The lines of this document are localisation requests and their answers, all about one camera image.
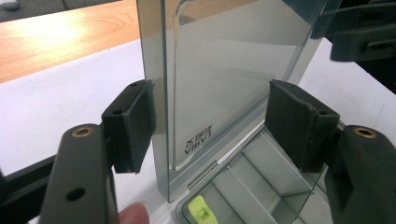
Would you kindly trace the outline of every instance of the metal rim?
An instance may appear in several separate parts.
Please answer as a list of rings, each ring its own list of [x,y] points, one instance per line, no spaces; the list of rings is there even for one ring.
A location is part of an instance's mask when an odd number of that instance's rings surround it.
[[[356,128],[353,130],[353,132],[365,138],[376,138],[376,133],[369,129]]]
[[[91,127],[81,127],[72,132],[73,137],[85,137],[90,135],[93,132],[93,128]]]

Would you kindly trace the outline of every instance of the black plastic bracket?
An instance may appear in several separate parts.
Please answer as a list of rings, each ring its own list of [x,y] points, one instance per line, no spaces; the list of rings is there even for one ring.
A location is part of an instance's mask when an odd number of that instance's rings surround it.
[[[62,137],[39,223],[118,223],[111,164],[99,125],[83,124]]]
[[[67,131],[56,162],[53,156],[0,176],[0,223],[38,215],[40,223],[118,223],[111,167],[140,171],[151,138],[145,81],[129,85],[102,120]]]
[[[339,126],[339,116],[298,86],[271,81],[265,125],[303,172],[329,166],[335,224],[396,223],[396,148],[382,133]]]
[[[126,87],[102,115],[116,173],[139,173],[149,148],[149,99],[145,80]]]
[[[327,11],[318,17],[311,37],[326,36],[332,40],[334,61],[391,58],[396,56],[395,15],[396,1],[371,1],[362,6]]]

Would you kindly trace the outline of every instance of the finger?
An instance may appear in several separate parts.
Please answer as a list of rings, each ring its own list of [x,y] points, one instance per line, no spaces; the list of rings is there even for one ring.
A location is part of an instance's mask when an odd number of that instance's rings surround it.
[[[120,224],[149,224],[146,203],[133,203],[119,214]]]

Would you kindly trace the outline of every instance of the screw hole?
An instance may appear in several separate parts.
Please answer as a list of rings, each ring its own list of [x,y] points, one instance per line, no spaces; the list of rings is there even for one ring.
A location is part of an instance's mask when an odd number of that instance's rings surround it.
[[[82,188],[73,189],[66,194],[66,200],[68,202],[75,202],[80,198],[82,198],[84,194],[85,194],[85,189]]]
[[[360,135],[360,136],[365,137],[365,138],[376,138],[376,133],[371,131],[371,130],[368,130],[368,129],[356,128],[354,130],[354,132],[357,135]]]
[[[72,135],[73,135],[73,137],[85,137],[85,136],[90,135],[92,133],[92,131],[93,131],[92,128],[83,127],[83,128],[74,130],[72,132]]]
[[[113,115],[120,115],[120,114],[122,114],[122,110],[113,111]]]

